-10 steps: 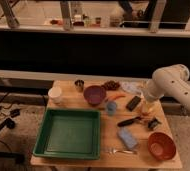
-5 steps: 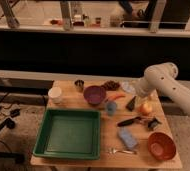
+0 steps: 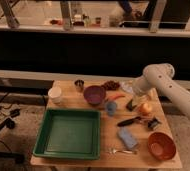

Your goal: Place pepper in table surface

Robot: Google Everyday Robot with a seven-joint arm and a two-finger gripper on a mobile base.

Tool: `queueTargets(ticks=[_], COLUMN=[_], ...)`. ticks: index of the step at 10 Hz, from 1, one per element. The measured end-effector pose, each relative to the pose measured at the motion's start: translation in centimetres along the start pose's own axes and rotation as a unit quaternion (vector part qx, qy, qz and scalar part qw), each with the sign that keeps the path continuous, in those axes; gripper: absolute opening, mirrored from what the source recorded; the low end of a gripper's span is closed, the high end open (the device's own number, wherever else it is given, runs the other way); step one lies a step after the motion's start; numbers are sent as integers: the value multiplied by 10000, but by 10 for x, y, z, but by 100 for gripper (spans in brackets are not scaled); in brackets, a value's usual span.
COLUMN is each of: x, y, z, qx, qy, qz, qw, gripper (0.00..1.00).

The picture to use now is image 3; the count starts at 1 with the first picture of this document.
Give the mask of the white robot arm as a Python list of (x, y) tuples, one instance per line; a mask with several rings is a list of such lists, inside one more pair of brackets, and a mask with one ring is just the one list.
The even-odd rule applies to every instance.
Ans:
[(133, 81), (133, 92), (136, 96), (143, 96), (156, 88), (190, 120), (190, 92), (173, 80), (174, 74), (174, 67), (169, 63), (148, 65)]

